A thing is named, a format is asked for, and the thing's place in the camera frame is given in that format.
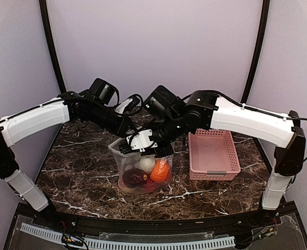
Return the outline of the pink perforated plastic basket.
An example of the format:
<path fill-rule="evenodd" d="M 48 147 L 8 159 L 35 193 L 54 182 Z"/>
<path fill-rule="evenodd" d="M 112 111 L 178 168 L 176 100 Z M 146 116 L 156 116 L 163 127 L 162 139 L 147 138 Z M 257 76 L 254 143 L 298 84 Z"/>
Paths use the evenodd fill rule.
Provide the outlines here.
<path fill-rule="evenodd" d="M 188 146 L 191 180 L 231 181 L 241 171 L 229 131 L 198 129 L 188 134 Z"/>

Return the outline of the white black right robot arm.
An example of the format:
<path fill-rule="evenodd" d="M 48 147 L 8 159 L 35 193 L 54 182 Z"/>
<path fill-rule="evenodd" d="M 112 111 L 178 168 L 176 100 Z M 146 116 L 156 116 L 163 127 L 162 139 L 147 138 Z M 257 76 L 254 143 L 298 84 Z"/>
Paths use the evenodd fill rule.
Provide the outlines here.
<path fill-rule="evenodd" d="M 275 167 L 262 195 L 262 207 L 252 215 L 258 226 L 271 220 L 290 180 L 302 169 L 306 139 L 301 118 L 293 110 L 280 114 L 257 109 L 210 90 L 195 91 L 185 102 L 162 85 L 146 98 L 144 109 L 157 121 L 127 136 L 119 145 L 123 154 L 169 156 L 172 142 L 197 129 L 232 131 L 275 145 Z"/>

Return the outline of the black left frame post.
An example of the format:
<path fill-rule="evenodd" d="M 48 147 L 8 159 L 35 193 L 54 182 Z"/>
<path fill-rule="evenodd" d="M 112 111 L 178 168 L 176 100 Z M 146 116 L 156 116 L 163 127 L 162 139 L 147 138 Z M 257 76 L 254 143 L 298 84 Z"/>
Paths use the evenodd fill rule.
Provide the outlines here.
<path fill-rule="evenodd" d="M 43 24 L 43 29 L 44 29 L 44 34 L 45 34 L 45 40 L 49 52 L 49 57 L 52 63 L 54 75 L 58 84 L 58 88 L 60 93 L 65 93 L 66 92 L 66 86 L 63 80 L 55 44 L 54 44 L 54 39 L 53 39 L 53 33 L 52 33 L 52 28 L 50 25 L 50 19 L 49 19 L 49 13 L 48 13 L 48 8 L 47 8 L 47 1 L 46 0 L 39 0 L 39 6 L 40 6 L 40 13 L 41 13 L 41 19 L 42 19 L 42 24 Z"/>

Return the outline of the black front mounting rail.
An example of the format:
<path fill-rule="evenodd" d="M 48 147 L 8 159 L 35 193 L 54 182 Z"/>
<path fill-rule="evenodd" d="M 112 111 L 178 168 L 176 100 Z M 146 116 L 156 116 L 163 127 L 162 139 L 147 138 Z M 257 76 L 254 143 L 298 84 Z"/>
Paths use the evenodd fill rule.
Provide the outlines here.
<path fill-rule="evenodd" d="M 33 233 L 50 236 L 53 232 L 74 236 L 85 236 L 101 240 L 125 239 L 131 236 L 154 237 L 163 235 L 198 234 L 204 237 L 213 233 L 216 236 L 235 236 L 237 241 L 247 243 L 273 229 L 286 238 L 296 238 L 304 233 L 297 207 L 294 202 L 284 203 L 277 211 L 254 210 L 235 215 L 186 220 L 122 220 L 76 216 L 55 212 L 56 226 L 48 225 L 41 215 L 28 207 L 19 205 L 33 221 Z"/>

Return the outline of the black frame post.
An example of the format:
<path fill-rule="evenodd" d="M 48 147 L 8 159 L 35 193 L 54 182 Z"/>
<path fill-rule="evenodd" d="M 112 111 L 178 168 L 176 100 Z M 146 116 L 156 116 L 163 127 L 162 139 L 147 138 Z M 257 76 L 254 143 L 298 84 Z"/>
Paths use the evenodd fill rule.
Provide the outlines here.
<path fill-rule="evenodd" d="M 42 19 L 42 24 L 43 24 L 43 29 L 44 29 L 44 34 L 45 34 L 45 40 L 49 52 L 49 57 L 52 63 L 54 75 L 58 84 L 58 88 L 60 93 L 65 93 L 66 92 L 66 86 L 63 80 L 55 44 L 54 44 L 54 39 L 53 39 L 53 33 L 52 33 L 52 28 L 50 25 L 50 19 L 49 19 L 49 13 L 48 13 L 48 8 L 47 8 L 47 1 L 46 0 L 39 0 L 39 6 L 40 6 L 40 13 L 41 13 L 41 19 Z"/>
<path fill-rule="evenodd" d="M 246 103 L 248 101 L 250 93 L 251 93 L 251 89 L 253 86 L 255 74 L 256 74 L 258 63 L 260 60 L 262 45 L 263 45 L 263 41 L 265 37 L 269 9 L 270 9 L 270 0 L 263 0 L 260 20 L 259 20 L 259 27 L 258 27 L 258 32 L 257 32 L 257 38 L 256 38 L 255 45 L 254 45 L 253 56 L 252 56 L 247 80 L 245 83 L 244 91 L 241 97 L 242 103 Z"/>

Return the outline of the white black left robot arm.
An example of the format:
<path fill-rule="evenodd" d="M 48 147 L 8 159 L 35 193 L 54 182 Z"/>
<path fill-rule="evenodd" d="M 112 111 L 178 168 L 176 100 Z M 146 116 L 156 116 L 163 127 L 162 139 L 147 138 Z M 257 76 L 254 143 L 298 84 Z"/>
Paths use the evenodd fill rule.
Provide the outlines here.
<path fill-rule="evenodd" d="M 17 114 L 0 118 L 0 179 L 4 180 L 31 207 L 40 212 L 40 219 L 49 227 L 60 223 L 47 196 L 21 169 L 11 147 L 19 141 L 49 127 L 75 120 L 90 121 L 120 138 L 135 124 L 130 117 L 115 112 L 89 90 L 69 91 Z"/>

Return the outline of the orange toy fruit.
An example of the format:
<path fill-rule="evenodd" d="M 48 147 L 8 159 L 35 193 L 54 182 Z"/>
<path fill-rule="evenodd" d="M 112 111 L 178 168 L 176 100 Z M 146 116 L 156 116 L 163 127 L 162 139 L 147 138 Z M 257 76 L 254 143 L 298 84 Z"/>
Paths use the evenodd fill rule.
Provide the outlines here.
<path fill-rule="evenodd" d="M 164 182 L 170 171 L 169 164 L 166 160 L 156 160 L 155 166 L 150 173 L 150 178 L 154 182 Z"/>

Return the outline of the black right frame post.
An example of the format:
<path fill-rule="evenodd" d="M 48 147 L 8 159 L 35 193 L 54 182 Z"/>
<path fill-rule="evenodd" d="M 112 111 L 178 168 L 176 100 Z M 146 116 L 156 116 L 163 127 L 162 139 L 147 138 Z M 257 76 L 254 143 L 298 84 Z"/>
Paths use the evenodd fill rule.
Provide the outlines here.
<path fill-rule="evenodd" d="M 252 56 L 247 80 L 245 83 L 244 91 L 241 97 L 242 103 L 246 103 L 248 101 L 250 93 L 251 93 L 251 89 L 253 86 L 255 74 L 256 74 L 258 63 L 260 60 L 262 45 L 263 45 L 263 41 L 265 37 L 269 9 L 270 9 L 270 0 L 263 0 L 260 20 L 259 20 L 259 27 L 258 27 L 258 32 L 257 32 L 257 38 L 256 38 L 255 45 L 254 45 L 253 56 Z"/>

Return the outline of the dark purple toy onion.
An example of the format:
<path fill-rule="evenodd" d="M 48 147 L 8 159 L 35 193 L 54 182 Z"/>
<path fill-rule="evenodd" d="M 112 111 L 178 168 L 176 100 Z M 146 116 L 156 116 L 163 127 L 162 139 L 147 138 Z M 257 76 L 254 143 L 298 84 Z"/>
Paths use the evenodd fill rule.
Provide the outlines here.
<path fill-rule="evenodd" d="M 144 170 L 138 168 L 129 169 L 122 176 L 122 181 L 128 188 L 143 186 L 147 180 L 148 174 Z"/>

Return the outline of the white toy radish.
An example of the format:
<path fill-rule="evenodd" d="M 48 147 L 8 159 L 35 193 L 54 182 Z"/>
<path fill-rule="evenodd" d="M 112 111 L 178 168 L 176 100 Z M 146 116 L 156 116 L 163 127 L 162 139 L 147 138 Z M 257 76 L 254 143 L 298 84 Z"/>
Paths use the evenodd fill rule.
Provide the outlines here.
<path fill-rule="evenodd" d="M 155 164 L 156 164 L 156 160 L 153 157 L 146 156 L 146 157 L 142 157 L 139 160 L 138 168 L 147 173 L 151 173 L 151 171 L 155 167 Z"/>

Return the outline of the clear zip top bag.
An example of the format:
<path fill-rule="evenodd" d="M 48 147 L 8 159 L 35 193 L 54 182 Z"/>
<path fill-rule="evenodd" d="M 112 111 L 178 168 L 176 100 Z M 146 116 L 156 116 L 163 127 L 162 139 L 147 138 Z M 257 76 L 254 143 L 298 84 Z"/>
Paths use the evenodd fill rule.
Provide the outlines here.
<path fill-rule="evenodd" d="M 146 194 L 167 187 L 172 180 L 173 155 L 156 158 L 139 152 L 122 154 L 117 139 L 108 148 L 116 161 L 119 173 L 118 187 L 126 195 Z"/>

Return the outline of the red toy pomegranate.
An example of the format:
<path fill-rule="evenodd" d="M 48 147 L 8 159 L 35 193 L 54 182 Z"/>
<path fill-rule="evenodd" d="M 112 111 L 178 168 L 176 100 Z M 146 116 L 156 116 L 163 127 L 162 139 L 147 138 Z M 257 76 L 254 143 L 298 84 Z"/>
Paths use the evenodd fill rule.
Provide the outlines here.
<path fill-rule="evenodd" d="M 144 191 L 146 193 L 151 193 L 151 192 L 155 192 L 156 190 L 160 189 L 161 188 L 161 184 L 160 183 L 157 183 L 151 179 L 149 179 L 145 185 L 144 185 Z"/>

